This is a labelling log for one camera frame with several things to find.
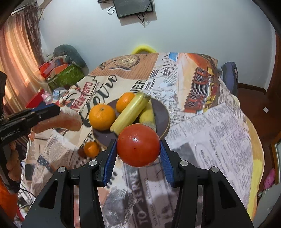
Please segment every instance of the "white wall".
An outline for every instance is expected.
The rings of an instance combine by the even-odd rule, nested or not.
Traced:
[[[237,64],[239,82],[266,87],[275,58],[275,35],[252,0],[154,0],[155,13],[144,28],[136,16],[108,15],[111,4],[97,0],[52,0],[40,29],[52,52],[74,46],[89,70],[146,44],[158,52],[208,54],[219,66]]]

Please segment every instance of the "fruit plate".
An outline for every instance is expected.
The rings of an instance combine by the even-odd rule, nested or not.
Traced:
[[[108,105],[113,107],[116,117],[118,117],[120,114],[119,112],[116,111],[115,108],[117,101],[118,99],[108,103]],[[158,134],[160,140],[162,140],[166,137],[170,128],[170,116],[168,110],[160,101],[151,98],[151,102],[152,102],[152,107],[155,116],[156,133]],[[110,140],[112,139],[117,140],[118,138],[118,136],[114,132],[111,132],[110,130],[98,131],[96,129],[93,129],[93,132],[96,142],[100,144],[102,147],[104,147],[105,149],[107,148],[107,145],[110,143]]]

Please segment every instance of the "finger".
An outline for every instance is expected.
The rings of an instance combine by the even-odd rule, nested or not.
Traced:
[[[9,172],[9,178],[11,178],[13,181],[19,181],[21,179],[21,165],[20,161],[18,160],[16,166]]]
[[[10,142],[10,148],[11,148],[11,150],[15,150],[16,149],[16,142],[15,141],[13,141],[13,142]]]
[[[13,167],[16,165],[18,159],[19,159],[19,153],[16,150],[12,150],[11,157],[7,162],[7,169],[12,170]]]

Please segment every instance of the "screw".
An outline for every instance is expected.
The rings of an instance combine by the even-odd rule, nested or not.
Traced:
[[[188,165],[188,162],[187,162],[186,160],[181,160],[181,161],[180,161],[180,164],[181,164],[182,166],[187,166],[187,165]]]
[[[65,167],[63,167],[63,166],[58,169],[59,173],[63,173],[64,171],[65,171]]]
[[[94,166],[94,165],[96,165],[98,162],[96,161],[96,160],[91,160],[90,162],[89,162],[89,165],[90,166]]]
[[[212,167],[211,170],[214,172],[214,173],[218,173],[219,172],[219,169],[218,167]]]

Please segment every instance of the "banana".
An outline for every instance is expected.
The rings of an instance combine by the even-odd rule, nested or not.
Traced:
[[[140,113],[140,124],[146,125],[156,131],[155,117],[151,100]]]
[[[138,92],[127,107],[120,113],[109,130],[116,135],[119,135],[125,127],[129,126],[136,120],[149,101],[150,96]]]

